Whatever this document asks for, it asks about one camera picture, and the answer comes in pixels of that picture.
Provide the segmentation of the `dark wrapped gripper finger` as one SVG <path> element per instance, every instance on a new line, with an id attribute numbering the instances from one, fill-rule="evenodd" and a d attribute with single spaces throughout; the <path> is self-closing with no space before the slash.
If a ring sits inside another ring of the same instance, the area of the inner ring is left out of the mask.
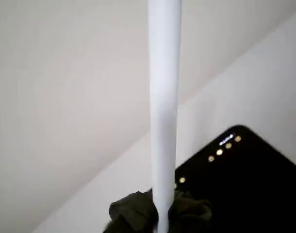
<path id="1" fill-rule="evenodd" d="M 152 233 L 158 223 L 158 211 L 152 190 L 131 193 L 109 207 L 110 222 L 105 233 Z"/>
<path id="2" fill-rule="evenodd" d="M 170 233 L 209 233 L 212 205 L 206 199 L 196 200 L 189 192 L 175 191 L 168 211 Z"/>

